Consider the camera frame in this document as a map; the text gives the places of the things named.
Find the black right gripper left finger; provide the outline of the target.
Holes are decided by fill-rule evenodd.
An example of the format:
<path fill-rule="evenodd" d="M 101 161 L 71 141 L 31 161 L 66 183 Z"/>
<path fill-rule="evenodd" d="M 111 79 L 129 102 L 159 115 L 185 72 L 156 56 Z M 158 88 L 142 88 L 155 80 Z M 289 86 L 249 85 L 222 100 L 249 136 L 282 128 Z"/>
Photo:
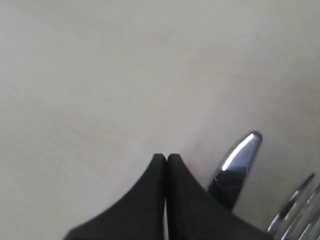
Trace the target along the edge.
<path fill-rule="evenodd" d="M 110 208 L 71 229 L 66 240 L 164 239 L 166 159 L 156 153 L 135 185 Z"/>

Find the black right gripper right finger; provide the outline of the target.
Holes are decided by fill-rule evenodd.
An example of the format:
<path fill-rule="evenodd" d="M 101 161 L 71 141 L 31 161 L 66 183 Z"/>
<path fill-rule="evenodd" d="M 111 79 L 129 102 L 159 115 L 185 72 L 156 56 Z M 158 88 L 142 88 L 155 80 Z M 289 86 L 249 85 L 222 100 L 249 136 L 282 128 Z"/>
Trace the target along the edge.
<path fill-rule="evenodd" d="M 229 213 L 188 170 L 179 154 L 166 163 L 166 214 L 171 240 L 270 240 L 271 236 Z"/>

